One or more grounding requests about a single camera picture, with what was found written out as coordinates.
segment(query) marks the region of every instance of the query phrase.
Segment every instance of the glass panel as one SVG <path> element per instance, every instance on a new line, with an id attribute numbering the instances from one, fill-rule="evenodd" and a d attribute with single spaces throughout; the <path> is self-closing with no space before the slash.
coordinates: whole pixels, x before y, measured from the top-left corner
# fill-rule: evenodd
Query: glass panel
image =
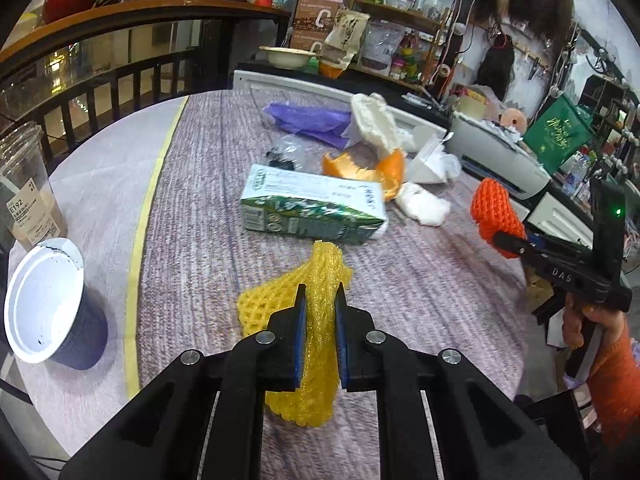
<path id="1" fill-rule="evenodd" d="M 0 84 L 0 131 L 11 125 L 9 119 L 18 120 L 47 100 L 68 91 L 74 129 L 86 123 L 79 131 L 89 132 L 88 88 L 79 85 L 117 67 L 197 46 L 199 27 L 200 20 L 144 25 L 102 34 L 52 52 Z M 161 92 L 164 97 L 170 94 L 171 76 L 172 65 L 163 65 Z M 152 101 L 152 77 L 153 69 L 141 74 L 143 107 Z M 184 63 L 178 78 L 178 90 L 184 89 Z M 133 110 L 133 79 L 133 75 L 127 75 L 118 81 L 122 116 Z M 104 127 L 112 121 L 111 88 L 110 80 L 101 82 L 104 84 L 95 88 L 94 93 L 98 124 Z M 65 131 L 59 109 L 46 114 L 46 126 L 52 142 L 63 138 Z"/>

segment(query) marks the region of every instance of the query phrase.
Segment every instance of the gray tablecloth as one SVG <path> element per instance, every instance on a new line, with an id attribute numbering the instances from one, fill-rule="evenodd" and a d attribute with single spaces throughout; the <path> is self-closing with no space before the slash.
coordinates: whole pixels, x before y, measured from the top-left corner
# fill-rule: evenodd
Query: gray tablecloth
<path id="1" fill-rule="evenodd" d="M 327 104 L 300 94 L 215 92 L 192 97 L 185 108 L 146 232 L 137 335 L 142 385 L 184 349 L 206 355 L 231 348 L 241 337 L 238 294 L 310 256 L 311 240 L 242 226 L 239 197 L 249 168 L 282 135 L 262 109 L 284 100 Z M 318 160 L 327 150 L 320 144 L 308 149 Z M 353 151 L 356 160 L 373 162 L 365 146 Z M 459 348 L 513 396 L 524 359 L 527 314 L 519 306 L 526 282 L 517 260 L 504 259 L 480 239 L 468 212 L 477 184 L 464 176 L 438 190 L 452 202 L 440 228 L 402 225 L 391 216 L 381 240 L 343 246 L 353 268 L 347 297 L 410 348 Z M 301 428 L 268 413 L 262 475 L 378 477 L 375 395 L 340 391 L 333 418 L 321 428 Z"/>
<path id="2" fill-rule="evenodd" d="M 241 223 L 248 169 L 282 136 L 262 108 L 285 100 L 345 109 L 300 92 L 221 91 L 189 99 L 148 218 L 136 336 L 142 385 L 186 348 L 205 354 L 230 349 L 241 334 L 238 294 L 308 259 L 311 240 L 247 232 Z M 85 256 L 88 285 L 108 313 L 111 334 L 104 357 L 87 372 L 20 364 L 37 409 L 69 453 L 126 402 L 122 334 L 130 252 L 177 109 L 178 103 L 167 102 L 119 121 L 52 178 L 68 236 Z M 136 142 L 123 142 L 131 135 Z M 309 148 L 318 155 L 325 150 Z M 365 162 L 371 152 L 356 148 L 355 158 Z M 410 348 L 459 348 L 512 397 L 524 366 L 526 282 L 517 261 L 479 238 L 468 213 L 477 184 L 463 176 L 436 189 L 452 203 L 439 228 L 402 225 L 392 214 L 381 240 L 342 247 L 354 270 L 347 297 Z M 14 267 L 23 254 L 13 251 Z M 300 428 L 266 410 L 263 477 L 375 478 L 377 435 L 373 394 L 338 392 L 334 417 L 322 428 Z"/>

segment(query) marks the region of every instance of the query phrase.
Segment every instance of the human hand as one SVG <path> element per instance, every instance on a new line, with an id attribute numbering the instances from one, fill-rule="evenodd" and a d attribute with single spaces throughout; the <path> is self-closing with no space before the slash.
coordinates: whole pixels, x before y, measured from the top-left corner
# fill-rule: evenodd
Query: human hand
<path id="1" fill-rule="evenodd" d="M 625 329 L 625 314 L 620 311 L 612 312 L 605 308 L 599 308 L 585 303 L 579 298 L 574 298 L 572 294 L 566 295 L 564 305 L 564 315 L 562 316 L 562 339 L 572 349 L 580 348 L 584 345 L 582 330 L 582 320 L 590 319 L 600 323 L 604 327 L 602 335 L 603 348 L 613 345 Z"/>

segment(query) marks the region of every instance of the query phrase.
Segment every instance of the white bowl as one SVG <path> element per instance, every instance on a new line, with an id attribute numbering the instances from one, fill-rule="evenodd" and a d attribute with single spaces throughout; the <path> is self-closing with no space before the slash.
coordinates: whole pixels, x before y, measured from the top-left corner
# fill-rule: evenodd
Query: white bowl
<path id="1" fill-rule="evenodd" d="M 267 52 L 267 60 L 277 68 L 302 68 L 312 57 L 316 56 L 315 52 L 308 50 L 279 46 L 262 46 L 260 50 Z"/>

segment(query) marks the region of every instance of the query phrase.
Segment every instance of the yellow tape line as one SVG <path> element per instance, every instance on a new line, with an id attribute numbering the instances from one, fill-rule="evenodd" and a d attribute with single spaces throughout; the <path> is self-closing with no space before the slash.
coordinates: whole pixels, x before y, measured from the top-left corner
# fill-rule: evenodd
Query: yellow tape line
<path id="1" fill-rule="evenodd" d="M 140 378 L 138 376 L 138 349 L 136 348 L 136 332 L 138 325 L 138 285 L 140 283 L 140 270 L 142 269 L 142 254 L 145 248 L 146 227 L 149 223 L 151 205 L 156 194 L 156 186 L 160 178 L 160 171 L 164 164 L 164 158 L 169 151 L 169 146 L 174 138 L 175 128 L 182 116 L 188 97 L 182 99 L 180 108 L 177 111 L 174 122 L 167 131 L 166 139 L 160 149 L 156 166 L 154 167 L 149 186 L 146 188 L 145 200 L 140 210 L 140 220 L 136 236 L 133 240 L 131 250 L 131 261 L 129 264 L 129 277 L 127 279 L 127 298 L 125 300 L 125 323 L 124 323 L 124 374 L 127 386 L 127 396 L 129 399 L 135 397 L 140 391 Z"/>

